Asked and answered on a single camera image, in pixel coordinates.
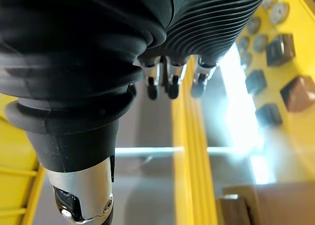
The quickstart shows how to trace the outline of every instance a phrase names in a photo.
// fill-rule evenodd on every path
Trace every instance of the bright light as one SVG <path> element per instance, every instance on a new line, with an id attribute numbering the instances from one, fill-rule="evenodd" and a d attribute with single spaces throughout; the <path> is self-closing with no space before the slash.
<path id="1" fill-rule="evenodd" d="M 268 184 L 276 181 L 275 175 L 272 174 L 266 157 L 255 155 L 250 157 L 252 172 L 257 184 Z"/>
<path id="2" fill-rule="evenodd" d="M 240 55 L 236 44 L 220 61 L 220 68 L 226 95 L 228 110 L 225 116 L 236 152 L 247 155 L 253 148 L 262 148 L 263 137 L 258 131 L 255 105 L 248 94 L 245 73 L 240 65 Z"/>

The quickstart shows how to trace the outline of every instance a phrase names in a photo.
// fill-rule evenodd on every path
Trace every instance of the black rubber tip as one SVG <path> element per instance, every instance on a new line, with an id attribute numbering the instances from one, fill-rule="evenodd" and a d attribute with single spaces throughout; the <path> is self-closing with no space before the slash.
<path id="1" fill-rule="evenodd" d="M 137 95 L 137 90 L 136 87 L 134 86 L 134 84 L 130 84 L 127 88 L 128 91 L 130 91 L 134 97 L 136 97 Z"/>
<path id="2" fill-rule="evenodd" d="M 198 84 L 193 83 L 191 87 L 191 96 L 194 98 L 202 97 L 204 93 L 204 89 L 205 88 L 202 83 L 198 83 Z"/>
<path id="3" fill-rule="evenodd" d="M 172 84 L 168 86 L 168 97 L 170 99 L 176 99 L 179 94 L 179 85 Z"/>
<path id="4" fill-rule="evenodd" d="M 148 96 L 151 100 L 156 100 L 158 98 L 158 86 L 148 86 Z"/>

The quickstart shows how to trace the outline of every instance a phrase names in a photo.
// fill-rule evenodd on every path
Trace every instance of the yellow metal rail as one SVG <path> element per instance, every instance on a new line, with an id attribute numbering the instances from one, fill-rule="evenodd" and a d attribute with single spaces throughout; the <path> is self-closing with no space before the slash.
<path id="1" fill-rule="evenodd" d="M 176 224 L 217 225 L 201 104 L 190 96 L 195 59 L 188 63 L 179 97 L 172 101 Z"/>
<path id="2" fill-rule="evenodd" d="M 45 171 L 24 131 L 5 119 L 12 100 L 0 95 L 0 225 L 31 225 Z"/>

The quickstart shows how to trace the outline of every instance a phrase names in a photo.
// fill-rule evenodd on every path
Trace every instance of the screw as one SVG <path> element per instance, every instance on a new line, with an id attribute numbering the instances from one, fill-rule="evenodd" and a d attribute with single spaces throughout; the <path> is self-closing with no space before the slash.
<path id="1" fill-rule="evenodd" d="M 112 207 L 112 203 L 113 203 L 113 196 L 111 195 L 109 198 L 109 201 L 105 205 L 104 212 L 108 211 Z"/>
<path id="2" fill-rule="evenodd" d="M 65 209 L 62 209 L 62 210 L 61 210 L 61 213 L 62 213 L 62 215 L 63 215 L 66 219 L 72 217 L 71 213 L 70 213 L 69 211 L 65 210 Z"/>

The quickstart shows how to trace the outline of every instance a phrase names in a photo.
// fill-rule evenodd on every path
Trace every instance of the metal joint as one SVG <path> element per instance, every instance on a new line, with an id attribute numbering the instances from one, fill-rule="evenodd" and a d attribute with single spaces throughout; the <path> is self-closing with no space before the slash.
<path id="1" fill-rule="evenodd" d="M 172 63 L 167 57 L 167 78 L 170 85 L 180 85 L 184 79 L 187 64 Z"/>
<path id="2" fill-rule="evenodd" d="M 100 225 L 113 209 L 110 158 L 77 172 L 47 170 L 57 207 L 72 225 Z"/>
<path id="3" fill-rule="evenodd" d="M 201 57 L 199 57 L 197 67 L 193 76 L 193 82 L 195 84 L 201 83 L 206 86 L 216 69 L 217 64 L 207 64 L 202 61 Z"/>
<path id="4" fill-rule="evenodd" d="M 159 85 L 160 64 L 159 60 L 154 65 L 142 64 L 144 78 L 147 86 Z"/>

